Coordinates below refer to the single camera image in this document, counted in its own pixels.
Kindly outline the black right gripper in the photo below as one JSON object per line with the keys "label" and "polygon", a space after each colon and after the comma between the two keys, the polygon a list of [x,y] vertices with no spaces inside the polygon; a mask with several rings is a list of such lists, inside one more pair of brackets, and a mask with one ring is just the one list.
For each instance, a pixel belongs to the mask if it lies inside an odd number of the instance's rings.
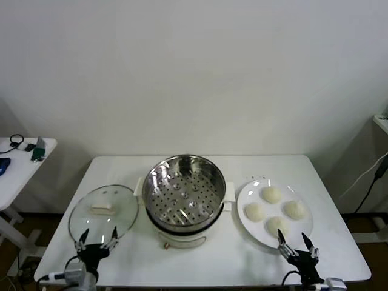
{"label": "black right gripper", "polygon": [[308,249],[307,251],[293,250],[284,238],[280,229],[278,229],[278,250],[282,256],[288,256],[287,262],[295,266],[301,278],[302,284],[318,284],[323,283],[323,279],[319,276],[316,265],[318,264],[319,248],[316,248],[312,241],[301,233],[303,241]]}

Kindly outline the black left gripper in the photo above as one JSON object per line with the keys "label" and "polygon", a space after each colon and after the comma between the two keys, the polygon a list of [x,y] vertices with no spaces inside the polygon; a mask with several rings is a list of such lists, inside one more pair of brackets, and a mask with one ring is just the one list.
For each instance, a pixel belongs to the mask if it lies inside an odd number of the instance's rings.
{"label": "black left gripper", "polygon": [[104,244],[85,245],[88,234],[89,228],[75,242],[75,248],[78,258],[86,265],[86,270],[90,273],[96,273],[100,260],[107,258],[110,255],[110,250],[114,249],[118,244],[117,226],[114,227],[110,240]]}

